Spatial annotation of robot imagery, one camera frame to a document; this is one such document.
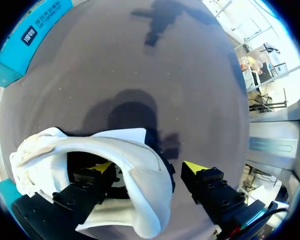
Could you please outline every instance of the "black mount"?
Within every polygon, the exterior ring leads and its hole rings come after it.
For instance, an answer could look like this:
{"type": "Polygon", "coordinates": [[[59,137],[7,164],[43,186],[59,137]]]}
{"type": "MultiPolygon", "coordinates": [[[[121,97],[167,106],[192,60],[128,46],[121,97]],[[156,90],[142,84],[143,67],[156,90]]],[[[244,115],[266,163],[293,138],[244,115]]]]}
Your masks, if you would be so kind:
{"type": "Polygon", "coordinates": [[[77,231],[96,204],[102,204],[116,179],[115,164],[106,170],[80,169],[74,181],[61,192],[52,194],[53,204],[38,193],[17,199],[11,209],[31,239],[94,239],[77,231]]]}
{"type": "MultiPolygon", "coordinates": [[[[194,173],[183,162],[181,179],[188,191],[192,194],[194,202],[201,204],[215,225],[219,225],[222,232],[218,239],[250,239],[268,221],[265,218],[249,231],[242,231],[246,225],[258,214],[265,210],[265,204],[256,200],[251,205],[245,204],[245,193],[237,192],[224,180],[224,173],[216,167],[202,169],[194,173]]],[[[275,210],[278,205],[270,204],[268,211],[275,210]]]]}

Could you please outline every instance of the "white towel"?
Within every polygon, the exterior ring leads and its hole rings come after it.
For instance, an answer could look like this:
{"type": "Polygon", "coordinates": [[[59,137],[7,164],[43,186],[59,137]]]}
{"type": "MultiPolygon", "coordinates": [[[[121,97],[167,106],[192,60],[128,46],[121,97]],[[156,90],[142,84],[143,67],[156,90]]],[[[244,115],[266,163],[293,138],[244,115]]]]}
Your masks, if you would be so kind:
{"type": "Polygon", "coordinates": [[[130,199],[105,199],[76,230],[106,225],[132,226],[142,238],[156,237],[168,224],[172,182],[162,159],[145,142],[143,128],[112,130],[90,137],[68,137],[52,127],[27,138],[10,155],[17,190],[52,193],[69,185],[67,153],[87,152],[120,167],[130,199]]]}

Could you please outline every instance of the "teal sign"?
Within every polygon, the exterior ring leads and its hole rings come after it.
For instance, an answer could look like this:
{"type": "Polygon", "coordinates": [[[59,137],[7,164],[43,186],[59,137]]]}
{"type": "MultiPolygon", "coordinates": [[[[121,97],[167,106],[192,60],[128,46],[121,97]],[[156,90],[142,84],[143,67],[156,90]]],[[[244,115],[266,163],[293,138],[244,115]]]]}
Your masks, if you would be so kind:
{"type": "Polygon", "coordinates": [[[0,52],[1,87],[7,87],[26,74],[42,40],[72,7],[71,0],[45,0],[19,24],[0,52]]]}

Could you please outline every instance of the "yellow tape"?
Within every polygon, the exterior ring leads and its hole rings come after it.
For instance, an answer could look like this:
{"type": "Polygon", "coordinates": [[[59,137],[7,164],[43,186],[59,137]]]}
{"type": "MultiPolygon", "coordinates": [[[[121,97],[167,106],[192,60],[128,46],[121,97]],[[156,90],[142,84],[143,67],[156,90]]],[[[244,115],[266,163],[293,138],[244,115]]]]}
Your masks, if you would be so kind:
{"type": "Polygon", "coordinates": [[[104,171],[112,164],[111,161],[106,162],[104,164],[98,165],[98,166],[93,166],[93,167],[89,167],[88,169],[95,169],[101,172],[101,174],[104,173],[104,171]]]}
{"type": "Polygon", "coordinates": [[[209,167],[205,167],[205,166],[200,166],[198,164],[195,164],[195,163],[192,163],[192,162],[189,162],[189,161],[183,161],[185,164],[187,164],[187,166],[192,170],[192,172],[194,172],[194,174],[196,174],[196,172],[204,169],[204,170],[207,170],[207,169],[210,169],[209,167]]]}

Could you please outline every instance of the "gray table surface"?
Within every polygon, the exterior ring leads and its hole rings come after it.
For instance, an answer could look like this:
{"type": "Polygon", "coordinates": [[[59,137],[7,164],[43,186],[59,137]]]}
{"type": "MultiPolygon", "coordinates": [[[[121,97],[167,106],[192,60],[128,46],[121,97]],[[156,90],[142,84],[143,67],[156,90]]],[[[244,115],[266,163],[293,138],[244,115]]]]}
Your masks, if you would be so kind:
{"type": "MultiPolygon", "coordinates": [[[[207,239],[215,227],[180,179],[182,161],[218,167],[237,187],[248,114],[233,47],[200,1],[90,0],[59,20],[26,76],[4,90],[0,143],[12,178],[10,153],[49,127],[80,136],[154,129],[176,170],[170,222],[156,239],[207,239]],[[135,9],[153,18],[132,15],[135,9]],[[145,42],[151,28],[159,33],[153,46],[145,42]]],[[[100,239],[140,239],[127,226],[84,232],[100,239]]]]}

